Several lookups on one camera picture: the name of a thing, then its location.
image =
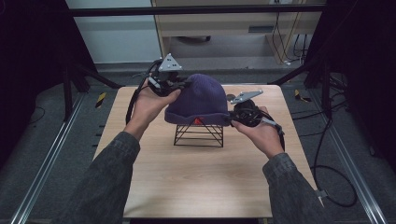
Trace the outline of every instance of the wall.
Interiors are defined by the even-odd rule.
[[[149,0],[66,0],[70,8],[151,7]],[[161,57],[153,16],[75,18],[95,63],[142,63]]]

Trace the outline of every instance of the wooden tabletop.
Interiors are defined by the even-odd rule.
[[[224,85],[227,94],[263,90],[252,100],[265,105],[285,132],[286,152],[311,186],[314,180],[278,86]],[[118,92],[95,156],[125,126],[135,87]],[[235,128],[224,127],[224,147],[174,146],[176,125],[163,112],[143,135],[134,163],[125,217],[271,217],[262,167],[268,159]]]

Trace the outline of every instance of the person's left hand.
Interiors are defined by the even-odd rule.
[[[148,82],[146,81],[134,104],[131,120],[124,131],[140,140],[149,124],[157,118],[166,105],[173,103],[177,99],[180,92],[181,90],[172,91],[168,96],[161,97],[148,87]]]

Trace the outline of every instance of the knit hat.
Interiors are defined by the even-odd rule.
[[[212,77],[194,74],[191,84],[165,109],[165,120],[179,125],[201,124],[228,126],[230,116],[224,89]]]

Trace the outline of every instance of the red tag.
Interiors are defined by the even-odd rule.
[[[203,123],[201,122],[201,119],[202,119],[202,118],[195,118],[194,124],[195,124],[195,125],[203,125]]]

